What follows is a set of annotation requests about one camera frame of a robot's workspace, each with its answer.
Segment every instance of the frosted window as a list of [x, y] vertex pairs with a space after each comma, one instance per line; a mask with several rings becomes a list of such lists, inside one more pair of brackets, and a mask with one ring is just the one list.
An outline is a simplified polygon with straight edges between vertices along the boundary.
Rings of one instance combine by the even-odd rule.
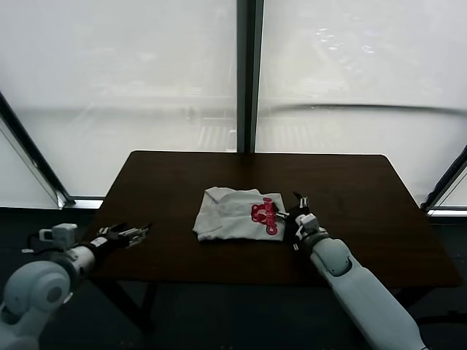
[[7, 0], [0, 90], [72, 195], [135, 149], [236, 150], [235, 0]]
[[467, 117], [313, 104], [466, 109], [467, 3], [265, 0], [258, 152], [386, 155], [422, 203]]
[[467, 207], [467, 169], [454, 181], [436, 205]]
[[42, 188], [20, 156], [0, 132], [0, 206], [56, 209], [54, 200]]

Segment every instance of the floor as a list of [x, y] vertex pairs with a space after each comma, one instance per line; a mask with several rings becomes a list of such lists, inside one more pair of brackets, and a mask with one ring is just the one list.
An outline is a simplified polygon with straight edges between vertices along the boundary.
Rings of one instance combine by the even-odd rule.
[[[82, 234], [89, 211], [0, 211], [0, 288], [31, 261], [21, 254], [26, 236], [61, 222]], [[467, 278], [467, 225], [435, 225], [455, 266]], [[121, 282], [138, 303], [145, 284]], [[467, 285], [437, 289], [409, 312], [414, 318], [467, 312]], [[151, 313], [154, 332], [143, 336], [91, 283], [50, 320], [41, 349], [369, 349], [326, 288], [161, 284]], [[467, 349], [466, 326], [420, 326], [431, 349]]]

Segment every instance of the table leg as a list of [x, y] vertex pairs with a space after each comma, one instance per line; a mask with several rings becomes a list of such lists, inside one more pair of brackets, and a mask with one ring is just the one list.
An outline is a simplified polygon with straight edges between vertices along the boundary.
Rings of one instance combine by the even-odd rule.
[[93, 283], [142, 332], [148, 332], [153, 328], [149, 314], [140, 309], [116, 281], [93, 280]]
[[409, 308], [433, 289], [434, 287], [408, 287], [397, 293], [395, 298], [404, 308]]
[[143, 304], [141, 310], [150, 317], [151, 310], [153, 309], [155, 293], [158, 291], [158, 285], [156, 283], [148, 283], [146, 292], [144, 294]]

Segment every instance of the table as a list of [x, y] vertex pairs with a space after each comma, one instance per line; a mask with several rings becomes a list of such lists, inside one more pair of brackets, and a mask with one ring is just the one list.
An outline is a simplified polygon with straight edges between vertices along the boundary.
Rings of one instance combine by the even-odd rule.
[[[143, 244], [115, 252], [92, 280], [140, 328], [157, 282], [325, 286], [311, 263], [278, 242], [199, 243], [192, 232], [204, 190], [257, 188], [308, 195], [309, 206], [333, 238], [408, 307], [434, 287], [461, 279], [388, 159], [381, 155], [289, 155], [135, 151], [110, 188], [85, 240], [103, 226], [152, 223]], [[150, 283], [142, 310], [115, 282]]]

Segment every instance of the dark wooden table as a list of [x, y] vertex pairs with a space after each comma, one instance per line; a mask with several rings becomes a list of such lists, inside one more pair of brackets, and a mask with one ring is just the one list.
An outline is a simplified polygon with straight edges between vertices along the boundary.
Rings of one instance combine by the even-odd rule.
[[386, 157], [135, 151], [85, 240], [119, 222], [153, 224], [146, 241], [115, 252], [92, 275], [139, 326], [144, 327], [138, 321], [141, 314], [115, 283], [118, 279], [151, 283], [143, 302], [145, 315], [155, 283], [162, 281], [325, 286], [314, 266], [287, 244], [200, 244], [192, 228], [204, 190], [213, 186], [281, 193], [286, 208], [296, 204], [292, 191], [308, 195], [321, 226], [345, 241], [386, 287], [404, 288], [398, 299], [406, 307], [434, 287], [461, 283]]

